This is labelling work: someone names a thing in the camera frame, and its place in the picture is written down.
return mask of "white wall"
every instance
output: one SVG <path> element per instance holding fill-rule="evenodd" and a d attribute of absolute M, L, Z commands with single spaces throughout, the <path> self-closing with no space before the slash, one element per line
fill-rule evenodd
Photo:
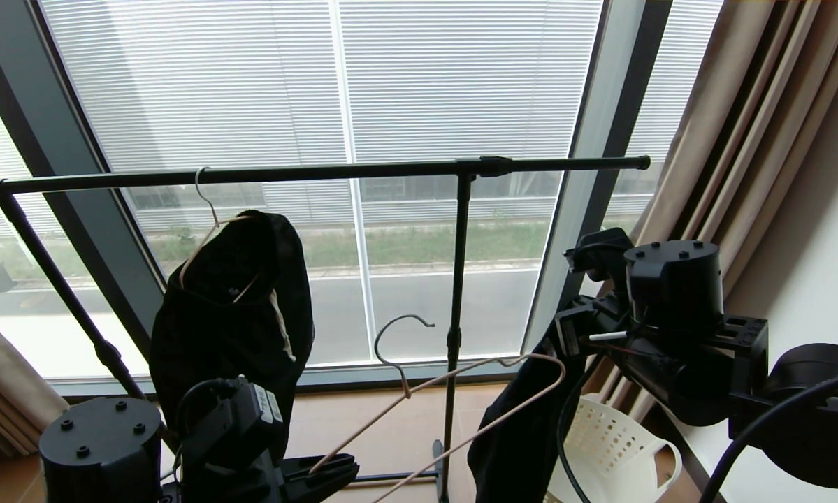
<path fill-rule="evenodd" d="M 726 312 L 770 322 L 770 365 L 785 350 L 838 343 L 838 92 L 789 194 L 726 302 Z M 712 471 L 729 445 L 725 423 L 681 428 Z M 723 485 L 728 503 L 838 502 L 838 490 L 791 477 L 746 449 Z"/>

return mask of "sidewalk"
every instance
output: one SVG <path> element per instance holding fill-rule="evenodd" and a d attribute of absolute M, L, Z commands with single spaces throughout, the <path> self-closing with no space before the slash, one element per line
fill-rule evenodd
<path fill-rule="evenodd" d="M 522 258 L 511 261 L 471 261 L 465 262 L 466 272 L 479 271 L 508 271 L 508 270 L 532 270 L 540 266 L 539 258 Z M 372 276 L 409 276 L 411 274 L 434 274 L 453 272 L 453 262 L 431 262 L 425 264 L 389 264 L 370 265 Z M 310 279 L 321 278 L 345 278 L 360 277 L 360 268 L 308 268 L 307 274 Z M 68 277 L 66 278 L 72 289 L 95 289 L 96 283 L 91 277 Z M 49 290 L 52 289 L 48 280 L 44 279 L 23 279 L 18 281 L 18 286 L 13 290 Z"/>

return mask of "road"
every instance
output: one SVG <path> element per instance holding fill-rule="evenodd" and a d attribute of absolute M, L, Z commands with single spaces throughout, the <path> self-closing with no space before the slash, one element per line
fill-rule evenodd
<path fill-rule="evenodd" d="M 463 294 L 461 353 L 517 351 L 524 334 L 536 279 L 536 270 L 468 272 Z M 444 357 L 447 354 L 445 340 L 450 323 L 450 299 L 453 288 L 451 274 L 372 277 L 371 286 L 378 328 L 388 319 L 407 312 L 418 314 L 437 324 L 437 327 L 425 328 L 412 319 L 399 321 L 384 334 L 381 344 L 383 356 L 396 359 Z M 316 342 L 310 364 L 368 360 L 371 350 L 363 312 L 360 279 L 316 279 L 310 282 L 310 290 L 316 325 Z M 96 289 L 81 289 L 78 296 L 90 314 L 105 315 L 111 312 L 108 302 Z M 73 322 L 54 291 L 0 293 L 0 318 L 12 318 L 16 321 L 13 327 L 36 329 L 40 326 L 36 323 L 36 317 L 47 315 L 67 315 L 68 322 Z M 31 323 L 19 325 L 19 318 L 30 318 Z M 74 337 L 79 337 L 79 331 L 74 330 L 73 334 Z M 56 338 L 68 337 L 63 333 L 51 335 Z M 22 353 L 32 351 L 25 348 L 28 344 L 25 341 L 29 341 L 29 337 L 13 337 L 13 334 L 6 334 L 6 337 L 16 346 L 20 346 L 19 350 Z M 58 344 L 50 346 L 60 348 L 71 343 L 58 340 L 56 342 Z"/>

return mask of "basket handle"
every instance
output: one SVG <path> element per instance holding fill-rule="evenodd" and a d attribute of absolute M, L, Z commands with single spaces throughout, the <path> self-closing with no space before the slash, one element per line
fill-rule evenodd
<path fill-rule="evenodd" d="M 664 496 L 664 493 L 670 489 L 670 486 L 674 485 L 674 482 L 677 481 L 677 477 L 680 476 L 680 472 L 683 471 L 683 456 L 680 455 L 680 449 L 677 449 L 677 446 L 675 446 L 673 442 L 668 442 L 667 440 L 663 440 L 663 442 L 664 446 L 669 446 L 670 450 L 674 453 L 674 472 L 670 475 L 670 479 L 658 485 L 658 489 L 655 490 L 655 497 L 652 501 L 658 501 L 659 497 Z"/>

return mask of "curtain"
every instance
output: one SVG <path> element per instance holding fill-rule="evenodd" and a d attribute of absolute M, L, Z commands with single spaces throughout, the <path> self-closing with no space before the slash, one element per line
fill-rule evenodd
<path fill-rule="evenodd" d="M 633 242 L 715 242 L 728 296 L 837 88 L 838 2 L 724 3 Z M 654 404 L 617 370 L 598 374 L 634 419 Z"/>
<path fill-rule="evenodd" d="M 67 408 L 64 398 L 0 334 L 0 449 L 6 455 L 36 452 L 45 427 Z"/>

